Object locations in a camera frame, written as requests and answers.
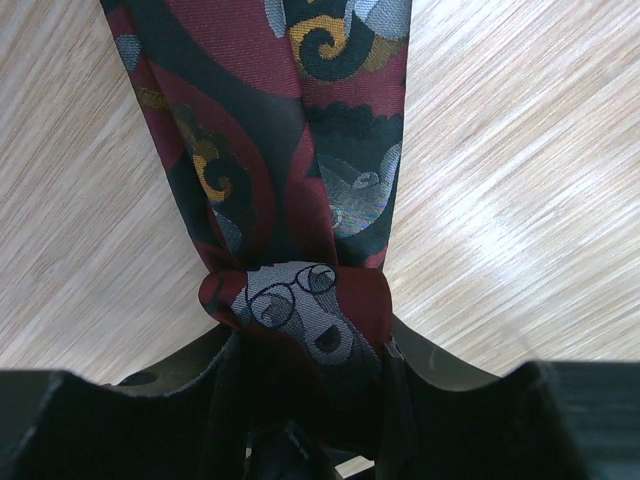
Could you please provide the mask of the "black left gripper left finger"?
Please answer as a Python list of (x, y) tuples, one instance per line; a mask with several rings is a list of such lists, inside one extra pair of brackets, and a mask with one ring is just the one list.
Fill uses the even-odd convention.
[(326, 479), (293, 430), (248, 441), (243, 344), (214, 329), (119, 385), (62, 370), (1, 374), (5, 479)]

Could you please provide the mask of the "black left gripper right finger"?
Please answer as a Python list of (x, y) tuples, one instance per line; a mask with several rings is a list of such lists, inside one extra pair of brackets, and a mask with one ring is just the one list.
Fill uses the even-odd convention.
[(529, 361), (503, 377), (398, 326), (365, 479), (635, 479), (639, 366)]

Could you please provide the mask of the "dark red patterned tie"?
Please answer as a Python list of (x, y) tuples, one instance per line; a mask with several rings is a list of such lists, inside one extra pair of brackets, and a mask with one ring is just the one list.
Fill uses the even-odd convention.
[(372, 456), (407, 1), (105, 1), (199, 299), (267, 360), (263, 417)]

